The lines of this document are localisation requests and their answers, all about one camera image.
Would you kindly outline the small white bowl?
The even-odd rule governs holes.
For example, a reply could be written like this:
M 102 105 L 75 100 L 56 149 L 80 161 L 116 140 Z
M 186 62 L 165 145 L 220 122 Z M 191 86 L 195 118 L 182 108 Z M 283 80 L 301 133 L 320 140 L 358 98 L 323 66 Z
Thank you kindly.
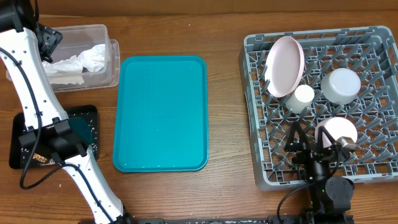
M 319 148 L 330 147 L 342 136 L 351 138 L 355 143 L 358 139 L 357 129 L 354 124 L 346 118 L 328 118 L 321 121 L 315 128 L 315 140 Z

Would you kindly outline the white cup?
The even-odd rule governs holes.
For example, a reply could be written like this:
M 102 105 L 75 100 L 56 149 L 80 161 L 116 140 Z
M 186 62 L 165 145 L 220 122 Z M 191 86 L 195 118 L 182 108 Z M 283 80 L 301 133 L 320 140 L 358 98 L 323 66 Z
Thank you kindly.
M 300 114 L 305 107 L 311 105 L 314 96 L 315 92 L 312 87 L 308 85 L 299 85 L 290 95 L 285 105 L 287 109 L 292 110 L 293 113 Z

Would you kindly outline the white napkin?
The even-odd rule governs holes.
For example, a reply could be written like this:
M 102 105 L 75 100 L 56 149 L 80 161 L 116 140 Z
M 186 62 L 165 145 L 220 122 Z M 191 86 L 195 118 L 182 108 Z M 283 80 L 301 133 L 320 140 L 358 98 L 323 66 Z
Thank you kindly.
M 105 65 L 105 53 L 105 45 L 98 44 L 89 50 L 83 51 L 77 56 L 77 59 L 83 68 L 86 68 L 89 72 L 98 72 Z
M 43 61 L 42 65 L 51 84 L 80 85 L 84 83 L 81 76 L 83 64 L 76 55 L 55 63 Z

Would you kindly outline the metal bowl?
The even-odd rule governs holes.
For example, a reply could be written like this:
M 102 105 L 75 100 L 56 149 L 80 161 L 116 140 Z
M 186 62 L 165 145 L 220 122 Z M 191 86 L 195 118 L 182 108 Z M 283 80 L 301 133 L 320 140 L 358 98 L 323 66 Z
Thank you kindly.
M 348 68 L 337 68 L 326 74 L 321 81 L 324 97 L 337 105 L 351 103 L 361 88 L 361 80 L 356 72 Z

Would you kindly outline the large white plate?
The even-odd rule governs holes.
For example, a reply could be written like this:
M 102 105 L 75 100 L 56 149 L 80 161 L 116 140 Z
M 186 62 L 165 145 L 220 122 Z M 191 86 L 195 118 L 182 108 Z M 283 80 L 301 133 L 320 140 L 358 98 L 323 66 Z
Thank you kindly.
M 269 80 L 268 92 L 281 98 L 298 86 L 304 70 L 302 46 L 293 38 L 283 36 L 271 47 L 266 59 L 265 79 Z

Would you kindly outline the brown food scrap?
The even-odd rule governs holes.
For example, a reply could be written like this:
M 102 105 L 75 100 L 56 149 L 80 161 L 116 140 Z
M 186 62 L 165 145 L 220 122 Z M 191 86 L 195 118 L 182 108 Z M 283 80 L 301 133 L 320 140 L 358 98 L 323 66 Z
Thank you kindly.
M 41 156 L 41 155 L 36 154 L 36 153 L 34 154 L 33 159 L 39 161 L 42 164 L 46 164 L 49 161 L 46 157 Z

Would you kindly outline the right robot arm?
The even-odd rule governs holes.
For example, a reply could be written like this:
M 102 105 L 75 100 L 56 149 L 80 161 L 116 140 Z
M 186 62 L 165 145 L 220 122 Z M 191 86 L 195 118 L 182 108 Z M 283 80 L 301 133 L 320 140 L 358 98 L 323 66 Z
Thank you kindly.
M 346 216 L 351 209 L 354 192 L 352 180 L 336 176 L 340 164 L 349 159 L 356 144 L 346 136 L 334 138 L 324 126 L 318 128 L 316 142 L 309 142 L 298 122 L 292 123 L 284 151 L 293 152 L 292 163 L 305 169 L 306 184 L 284 196 L 277 206 L 279 223 L 354 223 L 353 217 Z M 282 204 L 299 190 L 308 189 L 311 208 L 302 210 L 300 215 L 280 214 Z

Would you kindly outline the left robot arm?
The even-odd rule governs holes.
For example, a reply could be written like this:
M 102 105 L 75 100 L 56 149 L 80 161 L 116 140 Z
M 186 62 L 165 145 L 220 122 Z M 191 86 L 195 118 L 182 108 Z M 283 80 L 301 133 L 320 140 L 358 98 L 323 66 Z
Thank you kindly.
M 19 185 L 32 189 L 24 180 L 36 152 L 58 165 L 50 174 L 65 170 L 88 203 L 95 223 L 133 223 L 122 201 L 114 194 L 93 154 L 93 136 L 87 122 L 69 118 L 47 78 L 42 65 L 63 36 L 39 23 L 38 4 L 30 1 L 1 1 L 1 60 L 12 77 L 24 112 L 26 132 L 21 146 L 30 151 Z

